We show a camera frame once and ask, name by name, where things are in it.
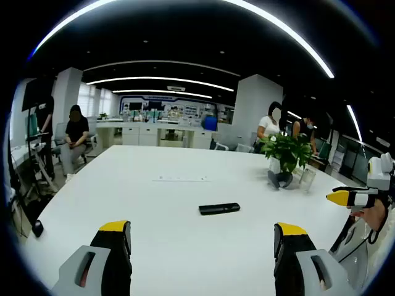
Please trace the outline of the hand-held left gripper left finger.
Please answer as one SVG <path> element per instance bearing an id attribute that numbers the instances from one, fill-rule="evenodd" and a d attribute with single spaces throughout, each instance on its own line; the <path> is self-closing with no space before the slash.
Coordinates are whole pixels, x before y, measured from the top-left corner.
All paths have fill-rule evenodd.
<path id="1" fill-rule="evenodd" d="M 130 295 L 130 258 L 130 222 L 106 223 L 61 265 L 51 294 Z"/>

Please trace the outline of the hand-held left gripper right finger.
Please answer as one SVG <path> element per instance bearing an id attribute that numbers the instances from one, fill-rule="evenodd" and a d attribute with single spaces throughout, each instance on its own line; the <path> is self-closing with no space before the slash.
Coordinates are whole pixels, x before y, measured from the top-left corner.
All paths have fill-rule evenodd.
<path id="1" fill-rule="evenodd" d="M 346 270 L 299 226 L 274 224 L 276 295 L 356 295 Z"/>

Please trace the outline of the person's right hand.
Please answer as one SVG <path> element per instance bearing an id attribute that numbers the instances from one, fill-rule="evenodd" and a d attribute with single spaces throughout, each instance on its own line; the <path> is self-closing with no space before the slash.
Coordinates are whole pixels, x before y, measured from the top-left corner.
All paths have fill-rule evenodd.
<path id="1" fill-rule="evenodd" d="M 373 207 L 350 213 L 350 215 L 362 218 L 372 230 L 378 231 L 386 218 L 386 207 L 381 200 L 376 199 Z"/>

